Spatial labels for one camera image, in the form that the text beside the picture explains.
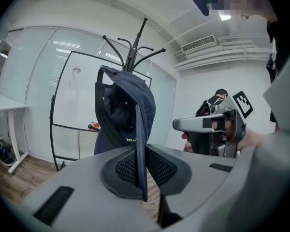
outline vent slot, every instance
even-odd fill
[[[182,50],[183,52],[187,52],[192,49],[196,49],[197,47],[210,44],[210,43],[215,43],[215,42],[216,42],[215,37],[213,35],[210,35],[210,36],[204,37],[202,39],[193,41],[187,45],[182,46]]]

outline whiteboard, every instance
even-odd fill
[[[53,125],[88,131],[88,125],[97,123],[95,113],[95,83],[101,65],[122,70],[122,66],[108,60],[71,52],[63,69],[55,92]],[[138,72],[133,74],[142,78],[148,87],[151,78]],[[104,84],[113,81],[103,75]]]

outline pipe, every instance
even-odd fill
[[[217,38],[218,41],[220,40],[226,40],[226,39],[233,39],[233,38],[246,38],[246,37],[262,37],[262,38],[268,38],[268,34],[265,33],[252,33],[252,34],[237,34],[237,35],[228,35]]]
[[[253,44],[253,41],[230,41],[230,42],[221,42],[219,45],[237,45],[237,44]]]
[[[180,50],[180,51],[178,51],[178,52],[175,52],[175,53],[173,53],[173,55],[177,55],[177,54],[183,54],[184,52],[183,52],[183,50]]]
[[[267,61],[268,57],[266,57],[266,58],[264,58],[264,57],[265,56],[263,56],[263,55],[250,54],[249,56],[246,57],[246,59]],[[191,65],[177,67],[176,69],[178,71],[181,71],[181,70],[196,68],[199,66],[204,66],[204,65],[214,64],[214,63],[221,63],[221,62],[228,62],[228,61],[236,61],[236,60],[244,60],[244,56],[239,54],[239,55],[234,55],[234,56],[222,56],[222,57],[216,57],[216,58],[211,58],[211,59],[205,59],[203,61],[199,61],[199,62],[191,64]]]
[[[253,53],[253,52],[257,52],[257,53],[272,53],[272,50],[270,48],[237,48],[237,49],[231,49],[231,50],[223,50],[223,51],[217,51],[217,52],[213,52],[213,53],[209,53],[209,54],[205,54],[205,55],[202,55],[202,56],[198,56],[198,57],[195,57],[195,58],[191,58],[191,59],[188,59],[188,60],[185,60],[185,61],[182,61],[176,65],[174,65],[174,67],[179,67],[179,66],[182,66],[182,65],[185,65],[185,64],[189,64],[189,63],[192,63],[192,62],[196,62],[196,61],[199,61],[199,60],[202,60],[204,58],[212,58],[212,57],[215,57],[215,56],[221,56],[221,55],[227,55],[227,54],[234,54],[234,53],[243,53],[244,51],[246,52],[249,52],[249,53]]]
[[[237,45],[231,45],[231,46],[224,46],[223,50],[231,50],[231,49],[237,49],[237,48],[257,48],[254,44],[237,44]]]
[[[198,57],[198,56],[201,56],[201,55],[204,55],[204,54],[208,54],[208,53],[212,53],[212,52],[219,52],[219,51],[222,51],[222,50],[223,50],[223,47],[221,45],[217,45],[217,46],[213,46],[213,47],[210,47],[210,48],[207,48],[207,49],[203,49],[203,50],[200,50],[200,51],[197,51],[197,52],[194,52],[194,53],[187,54],[186,57],[188,59],[191,59],[191,58]]]
[[[226,55],[226,54],[233,54],[233,53],[243,53],[243,52],[244,52],[244,49],[234,49],[234,50],[224,50],[224,51],[220,51],[220,52],[213,52],[213,53],[205,54],[205,55],[202,55],[202,56],[198,56],[198,57],[195,57],[195,58],[191,58],[191,59],[182,61],[182,62],[176,64],[175,68],[179,67],[181,65],[184,65],[184,64],[189,64],[189,63],[192,63],[192,62],[196,62],[196,61],[204,59],[204,58],[211,58],[211,57],[215,57],[215,56],[219,56],[219,55]]]
[[[264,52],[264,53],[273,53],[273,50],[271,48],[247,48],[247,52]]]
[[[231,55],[231,56],[219,56],[219,57],[210,58],[210,59],[203,59],[203,60],[198,61],[196,63],[191,63],[191,64],[185,64],[185,65],[182,65],[182,66],[178,66],[178,67],[176,67],[176,69],[178,70],[178,69],[182,69],[182,68],[189,67],[189,66],[195,66],[195,65],[198,65],[198,64],[202,64],[202,63],[209,63],[209,62],[212,62],[212,61],[232,59],[232,58],[244,58],[244,54],[236,54],[236,55]]]

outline white desk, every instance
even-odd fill
[[[0,95],[0,111],[8,110],[8,119],[9,119],[9,131],[10,138],[13,146],[13,150],[16,156],[16,162],[10,167],[9,173],[12,173],[15,168],[22,162],[22,160],[29,154],[29,152],[25,152],[21,157],[19,155],[17,143],[16,143],[16,135],[15,135],[15,127],[14,127],[14,109],[25,108],[28,105],[25,105],[20,102],[16,102],[9,98],[6,98]]]

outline wooden floor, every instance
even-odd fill
[[[27,156],[15,169],[8,173],[8,167],[0,163],[0,194],[21,203],[40,184],[56,173],[53,163]],[[154,219],[158,218],[160,190],[150,173],[147,173],[148,201],[143,202],[146,212]]]

